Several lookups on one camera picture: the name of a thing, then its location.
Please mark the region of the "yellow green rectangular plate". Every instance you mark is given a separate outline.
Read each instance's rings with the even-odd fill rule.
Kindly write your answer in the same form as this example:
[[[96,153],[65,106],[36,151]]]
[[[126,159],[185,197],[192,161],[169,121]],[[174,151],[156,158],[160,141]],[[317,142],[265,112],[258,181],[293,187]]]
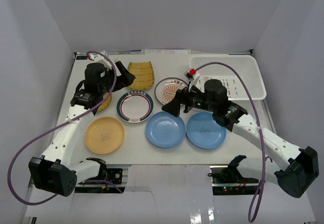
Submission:
[[[145,91],[153,87],[155,77],[151,61],[138,63],[130,62],[128,71],[135,76],[135,80],[129,86],[130,90]]]

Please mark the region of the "orange sunburst white plate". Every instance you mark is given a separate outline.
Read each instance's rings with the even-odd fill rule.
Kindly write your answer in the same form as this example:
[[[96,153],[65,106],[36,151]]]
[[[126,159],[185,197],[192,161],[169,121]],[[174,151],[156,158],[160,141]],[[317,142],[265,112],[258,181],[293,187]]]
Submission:
[[[184,89],[188,84],[182,79],[168,77],[161,80],[154,89],[155,98],[162,104],[169,103],[176,95],[177,90]]]

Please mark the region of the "blue plastic plate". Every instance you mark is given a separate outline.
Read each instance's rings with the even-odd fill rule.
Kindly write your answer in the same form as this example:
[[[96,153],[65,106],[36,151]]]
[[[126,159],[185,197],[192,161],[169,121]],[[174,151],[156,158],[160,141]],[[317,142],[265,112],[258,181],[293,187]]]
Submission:
[[[178,146],[183,141],[186,126],[181,117],[160,111],[150,117],[145,133],[153,145],[169,149]]]
[[[226,128],[220,126],[209,112],[192,115],[187,122],[186,134],[196,147],[205,150],[218,148],[227,136]]]

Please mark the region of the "green red rimmed white plate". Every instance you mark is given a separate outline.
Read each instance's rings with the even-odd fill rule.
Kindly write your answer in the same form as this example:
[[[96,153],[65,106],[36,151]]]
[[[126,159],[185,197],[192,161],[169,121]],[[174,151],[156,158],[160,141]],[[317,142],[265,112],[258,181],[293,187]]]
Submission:
[[[144,91],[129,91],[120,97],[116,110],[123,121],[141,123],[153,114],[154,102]]]

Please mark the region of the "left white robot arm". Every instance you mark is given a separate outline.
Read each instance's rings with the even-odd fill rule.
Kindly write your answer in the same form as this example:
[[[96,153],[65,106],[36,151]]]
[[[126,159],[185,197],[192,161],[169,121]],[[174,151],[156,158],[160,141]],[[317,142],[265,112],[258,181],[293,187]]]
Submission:
[[[33,157],[28,164],[36,188],[67,197],[74,191],[76,184],[88,179],[96,183],[106,180],[107,170],[103,160],[87,158],[74,165],[70,162],[84,130],[97,112],[90,109],[100,103],[109,91],[115,92],[130,86],[135,79],[121,61],[115,65],[120,72],[119,76],[103,63],[87,65],[85,78],[76,86],[70,101],[66,125],[58,130],[41,156]]]

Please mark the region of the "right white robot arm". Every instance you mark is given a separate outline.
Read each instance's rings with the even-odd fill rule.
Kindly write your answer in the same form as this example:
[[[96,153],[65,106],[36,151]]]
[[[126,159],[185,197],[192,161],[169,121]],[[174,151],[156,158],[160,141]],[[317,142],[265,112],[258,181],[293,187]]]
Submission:
[[[246,109],[228,99],[227,89],[219,80],[208,80],[204,88],[203,92],[195,86],[178,90],[162,110],[175,117],[180,115],[181,105],[185,106],[184,113],[192,108],[211,112],[220,126],[264,150],[276,163],[268,172],[268,181],[274,179],[284,192],[300,198],[319,175],[317,152],[312,147],[302,149],[258,126]]]

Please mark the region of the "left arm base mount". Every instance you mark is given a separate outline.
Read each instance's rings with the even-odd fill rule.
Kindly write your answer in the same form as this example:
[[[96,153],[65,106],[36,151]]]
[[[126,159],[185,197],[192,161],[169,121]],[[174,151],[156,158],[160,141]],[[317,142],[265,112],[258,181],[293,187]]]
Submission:
[[[76,185],[75,193],[121,194],[128,181],[128,166],[107,167],[101,175]]]

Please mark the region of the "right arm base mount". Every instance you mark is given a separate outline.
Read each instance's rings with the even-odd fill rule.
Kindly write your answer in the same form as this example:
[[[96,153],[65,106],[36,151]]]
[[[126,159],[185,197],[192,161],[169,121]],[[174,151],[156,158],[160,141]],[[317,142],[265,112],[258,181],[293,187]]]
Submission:
[[[214,196],[254,195],[259,184],[258,179],[240,177],[226,165],[211,166],[208,177]]]

